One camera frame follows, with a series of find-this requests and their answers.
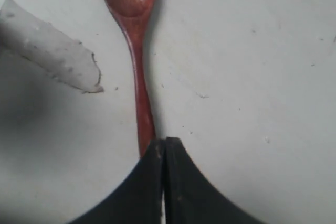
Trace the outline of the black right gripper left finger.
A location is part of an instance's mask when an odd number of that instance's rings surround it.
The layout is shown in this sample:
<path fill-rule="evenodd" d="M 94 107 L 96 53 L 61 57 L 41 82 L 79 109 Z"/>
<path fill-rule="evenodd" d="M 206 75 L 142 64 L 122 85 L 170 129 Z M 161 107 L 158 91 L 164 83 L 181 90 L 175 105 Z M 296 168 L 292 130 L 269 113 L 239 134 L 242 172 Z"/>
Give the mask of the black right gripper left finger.
<path fill-rule="evenodd" d="M 164 141 L 153 140 L 127 178 L 72 223 L 161 223 Z"/>

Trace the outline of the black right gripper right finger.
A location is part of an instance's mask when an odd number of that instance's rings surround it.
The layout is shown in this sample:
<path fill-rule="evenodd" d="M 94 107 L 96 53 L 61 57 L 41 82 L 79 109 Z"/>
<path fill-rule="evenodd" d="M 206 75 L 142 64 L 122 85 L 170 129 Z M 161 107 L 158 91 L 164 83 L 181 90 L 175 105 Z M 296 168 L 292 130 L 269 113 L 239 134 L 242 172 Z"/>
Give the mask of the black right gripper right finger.
<path fill-rule="evenodd" d="M 207 180 L 177 137 L 165 140 L 164 198 L 167 223 L 262 223 Z"/>

